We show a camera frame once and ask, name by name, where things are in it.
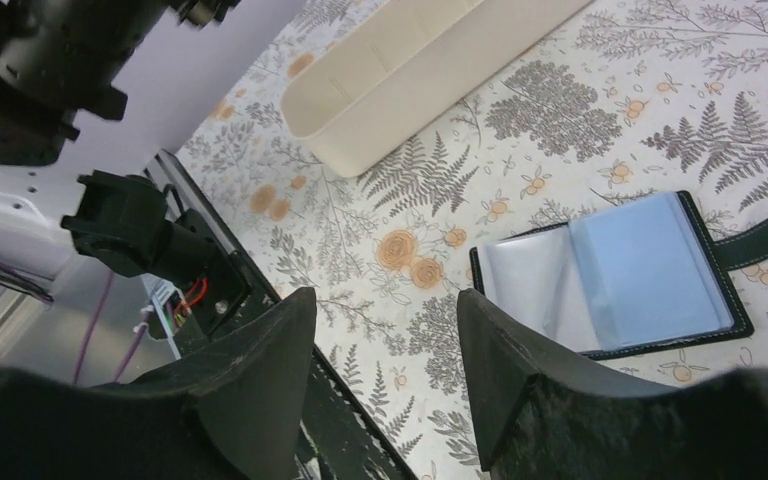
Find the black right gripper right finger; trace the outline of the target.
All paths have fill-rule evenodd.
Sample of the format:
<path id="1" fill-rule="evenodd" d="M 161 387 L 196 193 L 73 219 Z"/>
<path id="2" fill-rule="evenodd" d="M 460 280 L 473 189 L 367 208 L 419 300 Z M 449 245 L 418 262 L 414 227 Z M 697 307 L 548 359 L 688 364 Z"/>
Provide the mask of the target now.
<path id="1" fill-rule="evenodd" d="M 579 355 L 471 289 L 457 322 L 493 478 L 768 479 L 768 369 L 669 387 Z"/>

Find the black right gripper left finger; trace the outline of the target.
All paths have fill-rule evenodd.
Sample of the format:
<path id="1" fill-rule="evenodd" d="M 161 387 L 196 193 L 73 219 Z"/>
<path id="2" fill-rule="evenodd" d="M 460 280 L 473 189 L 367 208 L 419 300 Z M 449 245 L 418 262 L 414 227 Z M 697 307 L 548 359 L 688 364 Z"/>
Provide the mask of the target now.
<path id="1" fill-rule="evenodd" d="M 180 436 L 198 386 L 162 380 L 160 368 L 95 387 L 0 368 L 0 479 L 138 479 L 148 456 Z"/>

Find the cream plastic oblong tray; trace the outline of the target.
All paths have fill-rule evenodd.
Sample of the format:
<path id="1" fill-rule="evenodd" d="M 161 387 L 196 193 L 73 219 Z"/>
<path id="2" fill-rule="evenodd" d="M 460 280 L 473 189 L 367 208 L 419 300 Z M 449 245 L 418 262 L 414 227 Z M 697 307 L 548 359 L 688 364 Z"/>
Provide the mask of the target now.
<path id="1" fill-rule="evenodd" d="M 291 80 L 284 122 L 334 173 L 357 177 L 587 4 L 388 1 Z"/>

